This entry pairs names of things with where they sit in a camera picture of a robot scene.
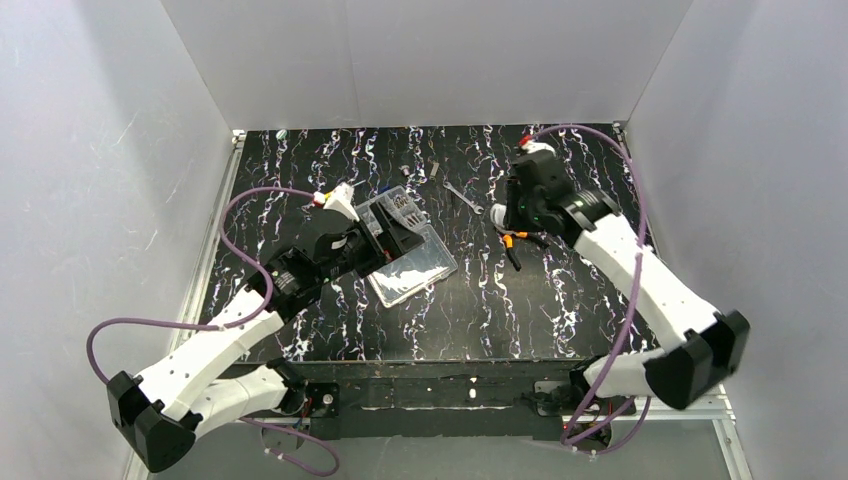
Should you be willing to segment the white remote control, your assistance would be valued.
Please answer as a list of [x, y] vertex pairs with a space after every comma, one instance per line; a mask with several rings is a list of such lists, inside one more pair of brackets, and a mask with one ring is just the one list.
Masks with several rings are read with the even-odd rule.
[[506, 216], [506, 206], [504, 204], [496, 203], [494, 204], [489, 211], [489, 217], [491, 222], [498, 228], [505, 227], [505, 216]]

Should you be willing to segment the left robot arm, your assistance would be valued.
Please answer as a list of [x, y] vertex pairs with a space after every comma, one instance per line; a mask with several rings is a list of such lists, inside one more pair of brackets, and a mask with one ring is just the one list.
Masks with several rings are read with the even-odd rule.
[[247, 374], [223, 373], [251, 347], [315, 304], [324, 286], [348, 273], [364, 278], [424, 244], [424, 237], [379, 201], [371, 230], [351, 206], [322, 208], [282, 244], [208, 324], [138, 374], [106, 384], [112, 422], [151, 473], [179, 462], [212, 430], [256, 412], [309, 417], [327, 388], [282, 358]]

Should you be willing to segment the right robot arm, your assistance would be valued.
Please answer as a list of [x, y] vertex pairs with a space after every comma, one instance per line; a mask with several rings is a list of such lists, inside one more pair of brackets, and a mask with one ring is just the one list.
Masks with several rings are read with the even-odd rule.
[[750, 333], [741, 313], [722, 313], [694, 293], [639, 245], [606, 193], [576, 189], [553, 152], [522, 155], [511, 168], [504, 226], [563, 240], [630, 300], [659, 343], [654, 350], [608, 354], [576, 367], [570, 379], [582, 392], [650, 396], [684, 410], [738, 370]]

